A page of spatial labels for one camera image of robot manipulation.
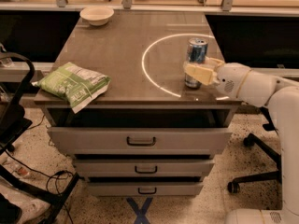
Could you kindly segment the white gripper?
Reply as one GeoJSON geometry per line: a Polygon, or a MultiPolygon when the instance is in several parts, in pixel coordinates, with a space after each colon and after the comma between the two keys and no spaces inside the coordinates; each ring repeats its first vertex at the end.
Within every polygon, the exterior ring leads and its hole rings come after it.
{"type": "Polygon", "coordinates": [[[185,83],[195,86],[217,84],[216,89],[230,98],[236,98],[242,81],[250,71],[240,63],[226,63],[223,60],[206,57],[204,64],[185,63],[185,83]]]}

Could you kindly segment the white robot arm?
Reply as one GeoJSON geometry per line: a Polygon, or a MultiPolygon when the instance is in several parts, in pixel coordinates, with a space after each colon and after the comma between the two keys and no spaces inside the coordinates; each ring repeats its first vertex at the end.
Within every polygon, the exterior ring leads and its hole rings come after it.
{"type": "Polygon", "coordinates": [[[281,146],[282,208],[236,209],[224,224],[299,224],[299,83],[240,63],[186,62],[184,72],[233,100],[268,109],[281,146]]]}

